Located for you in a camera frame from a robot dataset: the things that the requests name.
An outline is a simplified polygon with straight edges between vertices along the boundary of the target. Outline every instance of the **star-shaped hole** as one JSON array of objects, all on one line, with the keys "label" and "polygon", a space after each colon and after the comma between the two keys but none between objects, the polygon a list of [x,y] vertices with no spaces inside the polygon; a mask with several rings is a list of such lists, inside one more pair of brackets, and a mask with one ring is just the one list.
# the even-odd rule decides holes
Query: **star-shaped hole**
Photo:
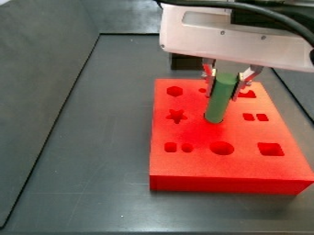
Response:
[{"label": "star-shaped hole", "polygon": [[183,115],[185,110],[181,109],[178,111],[170,110],[171,114],[166,116],[166,119],[173,119],[175,124],[179,124],[182,120],[187,120],[187,117]]}]

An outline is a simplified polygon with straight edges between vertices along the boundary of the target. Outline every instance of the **hexagon-shaped hole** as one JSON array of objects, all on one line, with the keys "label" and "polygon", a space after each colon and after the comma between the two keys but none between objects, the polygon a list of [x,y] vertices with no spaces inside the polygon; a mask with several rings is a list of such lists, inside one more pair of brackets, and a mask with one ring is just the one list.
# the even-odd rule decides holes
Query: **hexagon-shaped hole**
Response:
[{"label": "hexagon-shaped hole", "polygon": [[178,97],[183,94],[183,89],[179,86],[171,86],[167,88],[167,94]]}]

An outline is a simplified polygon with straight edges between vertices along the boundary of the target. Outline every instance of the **small square hole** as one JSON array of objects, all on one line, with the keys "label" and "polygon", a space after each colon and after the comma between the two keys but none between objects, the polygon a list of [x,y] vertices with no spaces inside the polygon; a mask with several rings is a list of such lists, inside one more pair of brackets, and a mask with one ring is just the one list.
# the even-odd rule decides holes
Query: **small square hole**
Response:
[{"label": "small square hole", "polygon": [[285,156],[284,150],[278,143],[258,143],[261,154],[264,156]]},{"label": "small square hole", "polygon": [[165,144],[165,151],[166,152],[177,152],[177,143],[167,142]]},{"label": "small square hole", "polygon": [[269,121],[269,117],[266,116],[266,114],[257,114],[257,117],[260,121]]},{"label": "small square hole", "polygon": [[243,119],[245,119],[246,121],[254,121],[254,120],[256,120],[253,114],[243,114]]}]

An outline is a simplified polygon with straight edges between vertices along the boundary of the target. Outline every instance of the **square hole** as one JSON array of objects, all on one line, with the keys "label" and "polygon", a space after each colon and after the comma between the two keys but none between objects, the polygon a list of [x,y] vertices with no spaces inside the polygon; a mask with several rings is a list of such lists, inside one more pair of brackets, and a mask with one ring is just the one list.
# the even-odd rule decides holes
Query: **square hole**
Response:
[{"label": "square hole", "polygon": [[261,154],[264,156],[285,156],[284,150],[278,143],[258,143]]}]

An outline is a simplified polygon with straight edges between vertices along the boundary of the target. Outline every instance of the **circular hole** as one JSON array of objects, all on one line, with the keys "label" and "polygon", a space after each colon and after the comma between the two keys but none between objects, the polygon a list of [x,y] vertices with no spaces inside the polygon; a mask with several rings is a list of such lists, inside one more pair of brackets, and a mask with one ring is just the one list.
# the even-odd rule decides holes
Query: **circular hole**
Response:
[{"label": "circular hole", "polygon": [[185,144],[182,145],[182,151],[183,151],[183,152],[193,152],[193,150],[194,150],[194,148],[193,148],[191,144],[185,143]]},{"label": "circular hole", "polygon": [[213,143],[210,149],[218,155],[230,155],[234,152],[234,147],[225,141]]}]

